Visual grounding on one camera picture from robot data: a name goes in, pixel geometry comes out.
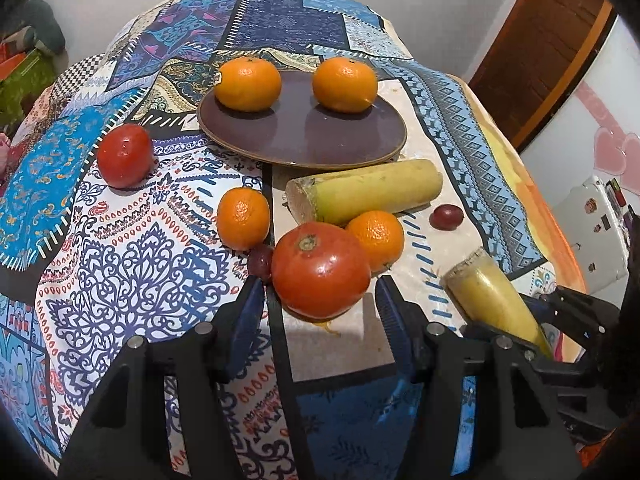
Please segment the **large red tomato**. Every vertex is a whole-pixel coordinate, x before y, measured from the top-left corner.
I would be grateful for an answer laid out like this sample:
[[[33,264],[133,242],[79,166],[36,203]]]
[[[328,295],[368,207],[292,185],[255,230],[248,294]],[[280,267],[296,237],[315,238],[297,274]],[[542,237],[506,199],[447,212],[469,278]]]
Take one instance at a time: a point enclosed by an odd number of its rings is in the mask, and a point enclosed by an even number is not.
[[[271,281],[282,304],[308,321],[343,314],[368,290],[366,253],[349,232],[324,222],[306,222],[277,242]]]

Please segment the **green storage box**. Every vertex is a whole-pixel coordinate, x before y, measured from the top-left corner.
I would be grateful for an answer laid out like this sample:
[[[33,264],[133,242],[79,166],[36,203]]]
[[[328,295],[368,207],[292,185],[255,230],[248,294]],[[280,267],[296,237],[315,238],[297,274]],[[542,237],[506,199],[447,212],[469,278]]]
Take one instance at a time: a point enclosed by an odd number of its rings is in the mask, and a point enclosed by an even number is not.
[[[1,129],[12,131],[41,92],[55,80],[50,58],[38,50],[19,53],[1,63]]]

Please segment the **large orange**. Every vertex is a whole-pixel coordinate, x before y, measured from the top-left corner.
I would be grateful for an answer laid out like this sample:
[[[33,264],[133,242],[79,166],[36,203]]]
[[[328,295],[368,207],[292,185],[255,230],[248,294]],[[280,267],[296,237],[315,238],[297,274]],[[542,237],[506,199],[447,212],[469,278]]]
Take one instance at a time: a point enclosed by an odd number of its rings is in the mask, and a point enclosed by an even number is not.
[[[230,110],[258,113],[279,99],[282,79],[277,67],[263,58],[241,56],[219,67],[214,97]]]
[[[359,114],[378,95],[378,77],[372,68],[351,58],[328,58],[314,71],[311,88],[318,103],[334,112]]]

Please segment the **grey plush toy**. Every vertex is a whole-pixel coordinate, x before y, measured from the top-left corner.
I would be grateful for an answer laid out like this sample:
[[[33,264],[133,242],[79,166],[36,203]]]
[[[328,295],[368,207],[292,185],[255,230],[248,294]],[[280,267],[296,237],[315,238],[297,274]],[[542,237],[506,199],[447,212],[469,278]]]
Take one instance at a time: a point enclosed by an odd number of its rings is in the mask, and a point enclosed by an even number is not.
[[[45,55],[57,56],[65,50],[65,37],[52,8],[44,0],[28,0],[19,6],[1,26],[1,40],[17,51],[35,48]]]

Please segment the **dark red grape left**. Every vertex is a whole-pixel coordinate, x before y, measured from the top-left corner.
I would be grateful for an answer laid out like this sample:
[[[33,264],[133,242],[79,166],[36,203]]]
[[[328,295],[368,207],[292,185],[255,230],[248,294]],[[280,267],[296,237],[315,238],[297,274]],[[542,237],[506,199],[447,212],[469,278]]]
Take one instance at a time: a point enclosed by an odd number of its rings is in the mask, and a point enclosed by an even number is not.
[[[247,271],[251,276],[260,278],[264,283],[271,280],[271,261],[273,248],[266,244],[259,244],[250,250],[247,258]]]

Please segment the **small red tomato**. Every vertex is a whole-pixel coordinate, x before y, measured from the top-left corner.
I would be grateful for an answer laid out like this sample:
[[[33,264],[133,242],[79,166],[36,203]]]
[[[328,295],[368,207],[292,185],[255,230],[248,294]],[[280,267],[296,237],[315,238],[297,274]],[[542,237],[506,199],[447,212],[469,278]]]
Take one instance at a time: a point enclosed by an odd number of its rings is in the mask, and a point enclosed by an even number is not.
[[[111,188],[130,188],[141,182],[152,168],[153,143],[145,128],[121,125],[104,136],[96,152],[101,176]]]

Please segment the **white sticker-covered object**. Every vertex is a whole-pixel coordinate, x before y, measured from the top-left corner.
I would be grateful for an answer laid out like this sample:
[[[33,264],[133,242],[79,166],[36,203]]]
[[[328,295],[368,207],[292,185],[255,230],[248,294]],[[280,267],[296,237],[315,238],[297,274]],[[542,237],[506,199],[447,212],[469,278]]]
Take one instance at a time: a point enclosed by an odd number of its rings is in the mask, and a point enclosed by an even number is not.
[[[628,235],[605,184],[591,176],[552,208],[590,295],[628,278]]]

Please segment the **purple round plate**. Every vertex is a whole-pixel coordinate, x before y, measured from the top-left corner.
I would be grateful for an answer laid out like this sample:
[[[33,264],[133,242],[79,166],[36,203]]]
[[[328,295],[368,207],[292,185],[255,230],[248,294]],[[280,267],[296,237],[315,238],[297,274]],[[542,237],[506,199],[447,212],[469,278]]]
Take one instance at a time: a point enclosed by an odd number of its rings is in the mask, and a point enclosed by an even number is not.
[[[208,92],[198,104],[198,123],[217,144],[270,164],[319,170],[371,166],[399,154],[407,127],[393,105],[377,98],[360,114],[321,106],[311,74],[281,73],[282,90],[269,110],[230,110]]]

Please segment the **dark red grape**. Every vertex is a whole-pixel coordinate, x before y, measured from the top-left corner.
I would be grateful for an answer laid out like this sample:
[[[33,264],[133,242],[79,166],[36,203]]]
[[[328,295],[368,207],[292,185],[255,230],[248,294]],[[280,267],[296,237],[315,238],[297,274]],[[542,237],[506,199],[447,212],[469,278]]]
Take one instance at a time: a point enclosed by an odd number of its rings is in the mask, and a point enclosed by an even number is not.
[[[247,258],[247,271],[251,276],[260,278],[264,283],[271,280],[271,261],[273,248],[266,244],[259,244],[250,250]]]
[[[451,204],[437,206],[430,215],[431,226],[439,231],[454,231],[463,220],[463,210]]]

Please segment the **small tangerine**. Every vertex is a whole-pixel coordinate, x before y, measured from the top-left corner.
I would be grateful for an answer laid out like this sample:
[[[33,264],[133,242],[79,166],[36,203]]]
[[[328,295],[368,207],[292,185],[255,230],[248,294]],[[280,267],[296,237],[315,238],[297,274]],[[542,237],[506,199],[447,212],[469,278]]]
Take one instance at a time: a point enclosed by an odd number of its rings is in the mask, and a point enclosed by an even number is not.
[[[217,232],[224,246],[247,252],[262,244],[270,230],[270,207],[261,192],[232,188],[218,204]]]
[[[367,255],[372,274],[389,269],[405,247],[405,232],[398,219],[389,212],[372,210],[348,222],[352,234]]]

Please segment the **brown wooden door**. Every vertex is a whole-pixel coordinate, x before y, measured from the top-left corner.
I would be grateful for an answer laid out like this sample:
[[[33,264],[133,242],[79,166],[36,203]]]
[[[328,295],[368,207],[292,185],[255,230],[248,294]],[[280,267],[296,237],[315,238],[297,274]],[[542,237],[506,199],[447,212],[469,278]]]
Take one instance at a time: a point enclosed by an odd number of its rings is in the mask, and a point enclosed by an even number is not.
[[[596,59],[608,0],[516,0],[470,87],[517,150],[533,141]]]

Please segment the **dark red grape right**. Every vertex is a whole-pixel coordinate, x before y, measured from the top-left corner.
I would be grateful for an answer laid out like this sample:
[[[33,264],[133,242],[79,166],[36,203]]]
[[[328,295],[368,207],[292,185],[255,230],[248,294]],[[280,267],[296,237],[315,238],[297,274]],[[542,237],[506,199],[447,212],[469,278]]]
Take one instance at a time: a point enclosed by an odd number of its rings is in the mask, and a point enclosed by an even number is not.
[[[430,215],[431,226],[439,231],[454,231],[463,220],[463,210],[451,204],[437,206]]]

